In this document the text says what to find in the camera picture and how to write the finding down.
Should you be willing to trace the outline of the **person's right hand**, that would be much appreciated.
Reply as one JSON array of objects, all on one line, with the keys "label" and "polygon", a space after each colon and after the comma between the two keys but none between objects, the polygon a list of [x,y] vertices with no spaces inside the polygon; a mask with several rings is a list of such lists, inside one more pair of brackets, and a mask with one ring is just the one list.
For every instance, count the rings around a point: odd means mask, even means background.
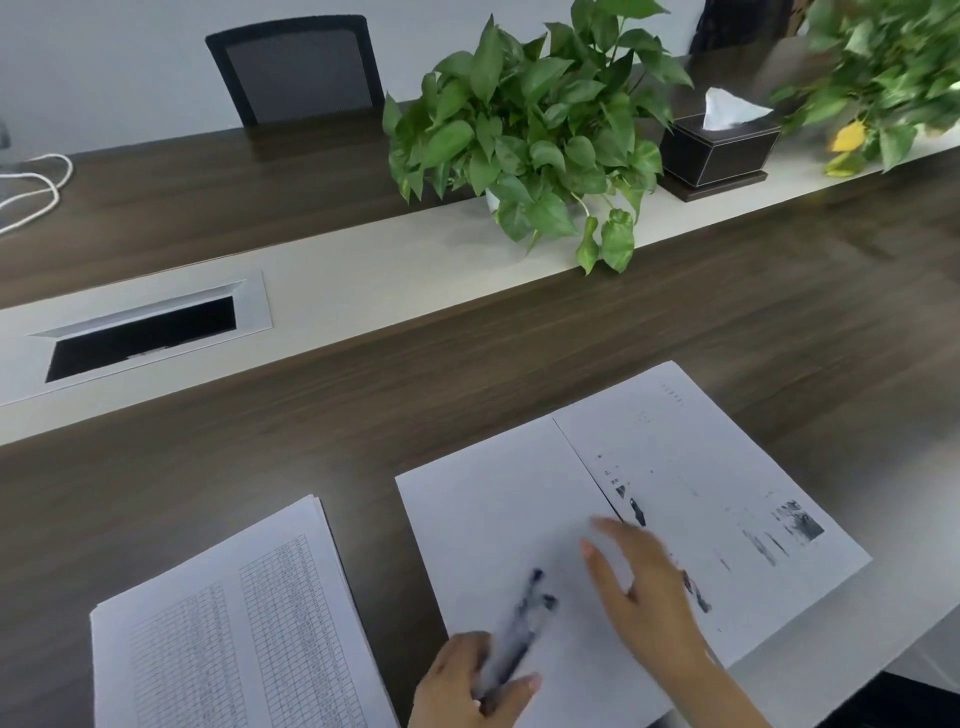
[{"label": "person's right hand", "polygon": [[656,679],[670,655],[707,645],[690,609],[680,570],[662,543],[642,528],[593,516],[593,528],[611,539],[630,567],[630,604],[604,604],[606,615],[630,654]]}]

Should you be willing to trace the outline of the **black leather tissue box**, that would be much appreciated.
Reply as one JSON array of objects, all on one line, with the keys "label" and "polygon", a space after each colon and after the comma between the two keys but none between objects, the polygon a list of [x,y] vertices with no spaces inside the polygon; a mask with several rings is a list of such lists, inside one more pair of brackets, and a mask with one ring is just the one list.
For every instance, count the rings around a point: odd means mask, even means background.
[{"label": "black leather tissue box", "polygon": [[689,203],[766,181],[764,166],[782,134],[781,125],[761,118],[706,130],[704,119],[702,113],[685,116],[666,128],[659,144],[659,186]]}]

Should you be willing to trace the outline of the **dark chair seat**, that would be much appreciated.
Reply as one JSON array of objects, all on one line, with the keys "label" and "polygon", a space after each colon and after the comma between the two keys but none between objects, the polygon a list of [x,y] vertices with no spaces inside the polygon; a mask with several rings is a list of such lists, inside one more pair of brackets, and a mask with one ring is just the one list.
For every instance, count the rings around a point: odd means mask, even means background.
[{"label": "dark chair seat", "polygon": [[960,694],[882,671],[815,728],[960,728]]}]

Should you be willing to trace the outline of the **black pen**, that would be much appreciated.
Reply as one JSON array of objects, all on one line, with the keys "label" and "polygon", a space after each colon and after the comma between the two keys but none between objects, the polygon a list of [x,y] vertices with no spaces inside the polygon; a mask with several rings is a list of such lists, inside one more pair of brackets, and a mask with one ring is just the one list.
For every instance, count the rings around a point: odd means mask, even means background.
[{"label": "black pen", "polygon": [[514,679],[526,655],[557,613],[559,600],[546,591],[545,581],[546,575],[541,568],[531,570],[506,621],[489,639],[486,658],[471,688],[471,695],[483,715],[489,715],[497,708],[503,690]]}]

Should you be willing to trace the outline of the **person's left hand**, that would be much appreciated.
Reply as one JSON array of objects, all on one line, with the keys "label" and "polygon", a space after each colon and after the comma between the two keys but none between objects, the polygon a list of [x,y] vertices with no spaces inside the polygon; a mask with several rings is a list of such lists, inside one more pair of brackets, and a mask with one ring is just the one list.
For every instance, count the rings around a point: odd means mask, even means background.
[{"label": "person's left hand", "polygon": [[524,710],[521,714],[482,714],[472,696],[490,638],[484,631],[450,637],[416,687],[406,728],[515,727]]}]

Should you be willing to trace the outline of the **person's right forearm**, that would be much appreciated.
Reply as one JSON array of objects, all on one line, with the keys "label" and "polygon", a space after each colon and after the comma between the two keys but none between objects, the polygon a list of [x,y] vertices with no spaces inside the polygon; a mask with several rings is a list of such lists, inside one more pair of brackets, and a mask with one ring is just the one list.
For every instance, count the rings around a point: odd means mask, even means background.
[{"label": "person's right forearm", "polygon": [[655,679],[690,728],[773,728],[726,670],[702,647],[670,655]]}]

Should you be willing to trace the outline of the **printed white paper sheet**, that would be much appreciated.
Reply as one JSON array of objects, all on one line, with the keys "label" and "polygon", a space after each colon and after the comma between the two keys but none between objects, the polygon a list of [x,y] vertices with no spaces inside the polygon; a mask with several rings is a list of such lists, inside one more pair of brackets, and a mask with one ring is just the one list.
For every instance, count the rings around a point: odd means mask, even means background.
[{"label": "printed white paper sheet", "polygon": [[673,361],[553,419],[619,518],[682,571],[725,667],[872,561]]}]

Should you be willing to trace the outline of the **black mesh office chair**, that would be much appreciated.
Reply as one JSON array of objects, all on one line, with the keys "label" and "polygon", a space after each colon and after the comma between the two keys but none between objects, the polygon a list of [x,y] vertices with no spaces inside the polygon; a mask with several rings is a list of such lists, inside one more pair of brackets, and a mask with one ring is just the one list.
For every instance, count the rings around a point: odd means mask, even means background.
[{"label": "black mesh office chair", "polygon": [[264,21],[212,33],[205,45],[245,128],[383,109],[363,15]]}]

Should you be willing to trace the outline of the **dark office chair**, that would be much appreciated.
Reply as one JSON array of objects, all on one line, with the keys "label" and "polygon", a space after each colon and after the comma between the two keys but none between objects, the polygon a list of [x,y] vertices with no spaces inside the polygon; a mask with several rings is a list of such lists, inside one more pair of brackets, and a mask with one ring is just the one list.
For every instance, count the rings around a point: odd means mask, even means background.
[{"label": "dark office chair", "polygon": [[785,38],[795,0],[704,0],[687,53]]}]

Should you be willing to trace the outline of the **white tissue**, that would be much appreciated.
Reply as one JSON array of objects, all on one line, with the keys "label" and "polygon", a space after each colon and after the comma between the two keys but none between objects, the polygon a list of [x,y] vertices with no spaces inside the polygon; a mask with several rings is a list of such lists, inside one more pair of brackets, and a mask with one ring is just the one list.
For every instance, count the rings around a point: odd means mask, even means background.
[{"label": "white tissue", "polygon": [[710,87],[704,94],[702,130],[726,132],[772,113],[771,107],[749,102],[721,87]]}]

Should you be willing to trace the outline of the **blank white paper sheet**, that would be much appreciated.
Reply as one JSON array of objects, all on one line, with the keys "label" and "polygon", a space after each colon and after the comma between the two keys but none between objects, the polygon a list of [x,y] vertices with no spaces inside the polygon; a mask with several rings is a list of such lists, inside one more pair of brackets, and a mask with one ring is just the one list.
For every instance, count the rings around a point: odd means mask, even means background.
[{"label": "blank white paper sheet", "polygon": [[614,516],[553,418],[538,418],[402,473],[396,484],[448,633],[506,622],[535,568],[558,610],[513,678],[542,684],[515,728],[649,728],[671,710],[604,611],[580,549],[621,585],[630,566],[591,524]]}]

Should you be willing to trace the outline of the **green plant with yellow leaf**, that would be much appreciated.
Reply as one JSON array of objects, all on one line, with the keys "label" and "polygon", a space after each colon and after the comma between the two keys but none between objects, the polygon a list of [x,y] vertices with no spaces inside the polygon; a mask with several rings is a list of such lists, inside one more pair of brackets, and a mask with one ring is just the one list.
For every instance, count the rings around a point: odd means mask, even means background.
[{"label": "green plant with yellow leaf", "polygon": [[811,0],[807,49],[829,57],[815,79],[782,86],[797,101],[787,134],[830,123],[824,176],[902,164],[920,133],[960,124],[960,0]]}]

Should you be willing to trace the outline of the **green pothos plant white pot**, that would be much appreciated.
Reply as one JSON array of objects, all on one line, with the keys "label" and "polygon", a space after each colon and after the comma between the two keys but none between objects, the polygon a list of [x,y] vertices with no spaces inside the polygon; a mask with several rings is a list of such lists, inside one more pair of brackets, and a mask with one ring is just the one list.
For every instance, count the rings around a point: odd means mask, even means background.
[{"label": "green pothos plant white pot", "polygon": [[573,0],[570,21],[521,43],[494,18],[472,52],[441,60],[402,108],[387,95],[390,175],[406,202],[470,188],[494,202],[512,241],[579,237],[575,257],[622,273],[642,202],[664,174],[666,92],[692,87],[660,38],[633,21],[667,14],[659,0]]}]

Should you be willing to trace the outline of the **stack of table-printed papers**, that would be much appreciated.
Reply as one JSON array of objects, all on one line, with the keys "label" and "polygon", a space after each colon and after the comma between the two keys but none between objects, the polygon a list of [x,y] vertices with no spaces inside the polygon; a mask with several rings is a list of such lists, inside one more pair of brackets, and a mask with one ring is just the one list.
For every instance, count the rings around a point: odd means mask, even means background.
[{"label": "stack of table-printed papers", "polygon": [[314,495],[90,623],[95,728],[401,728]]}]

